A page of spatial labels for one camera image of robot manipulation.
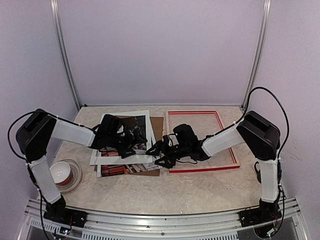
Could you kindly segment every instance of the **purple-gray wall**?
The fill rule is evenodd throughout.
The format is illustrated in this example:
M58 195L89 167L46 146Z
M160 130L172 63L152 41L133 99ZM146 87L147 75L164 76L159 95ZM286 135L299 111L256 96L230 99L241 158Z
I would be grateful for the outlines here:
M263 7L263 0L60 0L82 103L239 106Z
M50 1L1 0L0 9L0 238L11 240L36 189L25 163L9 149L8 127L36 108L68 119L73 119L76 108L59 53ZM49 147L49 159L58 145L56 141Z
M271 89L287 111L291 132L282 154L283 184L289 197L296 196L311 239L319 239L320 1L272 1L255 85ZM285 136L277 103L261 91L253 96L250 107Z

